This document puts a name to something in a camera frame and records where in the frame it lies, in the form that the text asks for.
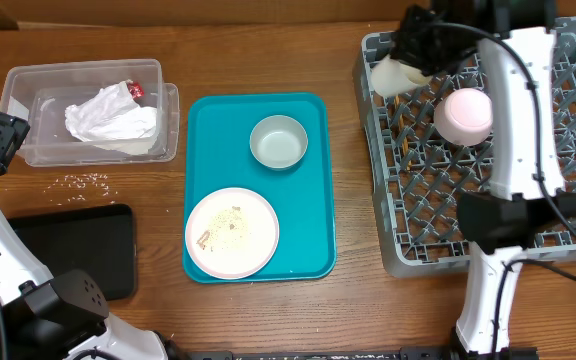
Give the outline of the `red wrapper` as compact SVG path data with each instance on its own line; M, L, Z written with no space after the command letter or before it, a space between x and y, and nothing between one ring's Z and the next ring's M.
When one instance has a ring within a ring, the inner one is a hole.
M126 86L133 99L139 99L145 95L142 86L138 82L127 81Z

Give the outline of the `pink bowl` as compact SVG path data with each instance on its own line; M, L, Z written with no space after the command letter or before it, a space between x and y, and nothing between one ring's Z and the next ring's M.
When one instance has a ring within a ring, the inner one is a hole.
M454 145L480 144L492 132L492 101L477 89L456 90L435 107L433 121L439 135Z

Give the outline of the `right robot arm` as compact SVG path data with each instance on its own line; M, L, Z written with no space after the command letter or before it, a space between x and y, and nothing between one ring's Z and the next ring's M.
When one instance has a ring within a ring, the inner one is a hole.
M466 299L452 335L461 359L534 359L509 347L508 321L527 250L535 235L576 216L576 195L564 189L552 111L553 1L435 1L409 7L384 64L422 76L455 74L478 53L488 81L494 135L485 192L457 202L469 243Z

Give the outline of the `white napkin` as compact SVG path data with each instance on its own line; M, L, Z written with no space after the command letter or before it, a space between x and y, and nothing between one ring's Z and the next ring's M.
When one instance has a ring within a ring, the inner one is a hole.
M81 105L69 105L65 110L65 126L70 134L81 141L92 141L94 127L107 125L117 116L136 109L126 81L102 88Z
M155 145L157 109L137 106L127 112L84 125L82 141L119 141L119 145L103 146L129 155L144 155Z

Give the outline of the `grey small plate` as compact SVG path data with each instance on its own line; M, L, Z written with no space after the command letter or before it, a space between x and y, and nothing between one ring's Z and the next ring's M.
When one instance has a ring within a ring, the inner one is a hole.
M297 165L308 148L304 127L286 115L272 115L258 122L249 139L253 157L271 170L287 170Z

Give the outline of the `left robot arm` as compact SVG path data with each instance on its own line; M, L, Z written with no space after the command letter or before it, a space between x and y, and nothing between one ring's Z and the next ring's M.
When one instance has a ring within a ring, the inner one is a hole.
M0 176L30 130L0 112ZM156 331L136 328L109 311L82 270L53 276L23 244L0 210L0 359L182 359Z

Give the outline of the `pale green cup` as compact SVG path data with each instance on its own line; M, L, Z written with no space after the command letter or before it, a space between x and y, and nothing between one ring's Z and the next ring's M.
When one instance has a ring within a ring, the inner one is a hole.
M427 85L431 76L386 55L372 69L370 81L374 91L384 97L397 96Z

